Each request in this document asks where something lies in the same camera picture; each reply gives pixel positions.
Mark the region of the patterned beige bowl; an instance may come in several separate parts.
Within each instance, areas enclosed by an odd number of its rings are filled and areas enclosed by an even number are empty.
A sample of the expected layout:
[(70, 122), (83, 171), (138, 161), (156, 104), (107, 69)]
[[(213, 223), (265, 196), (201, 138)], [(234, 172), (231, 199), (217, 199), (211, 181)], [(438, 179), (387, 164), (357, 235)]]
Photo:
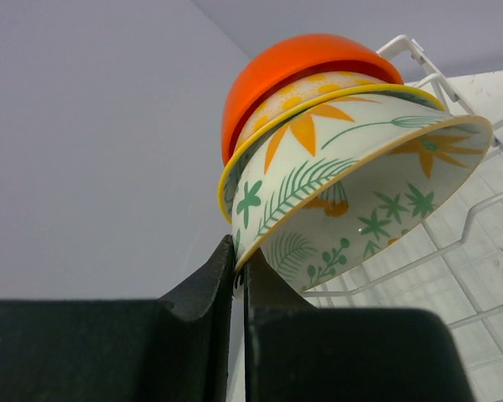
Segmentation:
[(228, 184), (236, 270), (261, 251), (298, 292), (347, 272), (433, 214), (492, 139), (484, 117), (390, 91), (307, 109), (253, 145)]

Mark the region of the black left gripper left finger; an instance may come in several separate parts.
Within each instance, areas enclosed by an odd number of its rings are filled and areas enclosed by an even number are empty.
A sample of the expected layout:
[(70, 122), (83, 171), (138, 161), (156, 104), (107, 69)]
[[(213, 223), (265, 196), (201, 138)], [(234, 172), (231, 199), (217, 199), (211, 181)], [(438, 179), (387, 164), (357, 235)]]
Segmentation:
[(158, 299), (0, 301), (0, 401), (222, 401), (234, 251)]

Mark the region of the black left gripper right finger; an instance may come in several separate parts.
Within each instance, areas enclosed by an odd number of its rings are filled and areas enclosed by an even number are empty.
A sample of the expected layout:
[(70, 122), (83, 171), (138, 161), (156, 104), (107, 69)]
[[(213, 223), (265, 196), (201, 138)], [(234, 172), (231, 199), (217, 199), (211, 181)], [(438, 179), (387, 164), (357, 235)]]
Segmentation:
[(317, 308), (257, 251), (242, 271), (249, 401), (471, 401), (444, 322), (414, 308)]

